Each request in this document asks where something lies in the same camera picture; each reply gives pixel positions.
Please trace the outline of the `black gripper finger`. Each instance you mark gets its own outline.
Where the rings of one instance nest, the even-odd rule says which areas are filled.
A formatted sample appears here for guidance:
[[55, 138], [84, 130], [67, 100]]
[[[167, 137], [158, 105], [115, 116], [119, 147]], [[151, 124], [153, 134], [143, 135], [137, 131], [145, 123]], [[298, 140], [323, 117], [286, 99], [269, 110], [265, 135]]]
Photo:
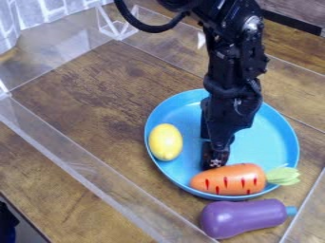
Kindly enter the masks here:
[[209, 128], [206, 123], [206, 115], [209, 107], [209, 97], [201, 101], [201, 138], [205, 140], [210, 139]]
[[213, 150], [212, 143], [205, 141], [202, 144], [201, 167], [204, 170], [220, 168], [226, 165], [230, 157], [230, 144], [222, 150]]

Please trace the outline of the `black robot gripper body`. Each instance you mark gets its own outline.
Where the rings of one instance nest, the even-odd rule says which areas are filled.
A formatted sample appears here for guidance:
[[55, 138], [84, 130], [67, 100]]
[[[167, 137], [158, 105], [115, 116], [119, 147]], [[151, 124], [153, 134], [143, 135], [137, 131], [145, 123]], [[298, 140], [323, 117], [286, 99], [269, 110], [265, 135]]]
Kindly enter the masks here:
[[232, 144], [237, 131], [252, 127], [262, 106], [262, 87], [261, 81], [253, 79], [226, 89], [210, 76], [204, 79], [204, 87], [209, 92], [206, 123], [217, 151]]

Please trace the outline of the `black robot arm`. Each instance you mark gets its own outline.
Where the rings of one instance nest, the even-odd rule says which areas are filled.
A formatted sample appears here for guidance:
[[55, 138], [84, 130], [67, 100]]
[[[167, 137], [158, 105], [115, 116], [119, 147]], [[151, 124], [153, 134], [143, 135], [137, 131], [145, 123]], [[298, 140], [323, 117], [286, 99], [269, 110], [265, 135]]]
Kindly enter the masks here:
[[262, 45], [262, 9], [256, 0], [158, 0], [175, 12], [190, 12], [204, 28], [209, 71], [201, 102], [202, 168], [228, 163], [236, 132], [249, 128], [262, 105], [258, 76], [269, 58]]

